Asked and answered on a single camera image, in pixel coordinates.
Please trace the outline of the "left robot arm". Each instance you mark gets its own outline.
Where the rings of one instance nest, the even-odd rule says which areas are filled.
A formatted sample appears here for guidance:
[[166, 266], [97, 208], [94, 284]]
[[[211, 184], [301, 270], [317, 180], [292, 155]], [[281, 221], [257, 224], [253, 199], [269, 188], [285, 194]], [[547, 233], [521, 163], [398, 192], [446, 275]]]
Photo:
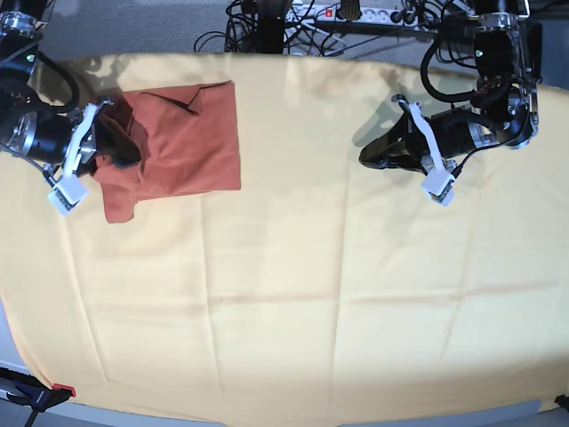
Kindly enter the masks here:
[[[541, 77], [541, 26], [528, 20], [530, 10], [517, 1], [475, 1], [469, 11], [449, 13], [442, 6], [433, 42], [420, 66], [421, 83], [450, 109], [428, 117], [438, 153], [451, 173], [457, 157], [468, 160], [494, 147], [521, 148], [538, 132], [537, 85]], [[442, 48], [462, 44], [469, 55], [449, 60], [477, 74], [474, 89], [443, 93], [430, 81], [429, 65]]]

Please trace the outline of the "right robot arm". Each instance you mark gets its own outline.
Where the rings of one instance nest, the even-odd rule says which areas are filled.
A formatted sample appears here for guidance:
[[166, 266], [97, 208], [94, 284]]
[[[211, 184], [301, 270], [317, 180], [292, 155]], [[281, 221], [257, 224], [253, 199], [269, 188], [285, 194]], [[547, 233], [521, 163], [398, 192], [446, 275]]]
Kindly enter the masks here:
[[[53, 7], [52, 1], [1, 3], [1, 150], [48, 176], [93, 173], [101, 156], [119, 167], [137, 165], [140, 149], [105, 113], [113, 99], [81, 107], [76, 80], [40, 51]], [[29, 83], [37, 63], [68, 84], [67, 102], [41, 100]]]

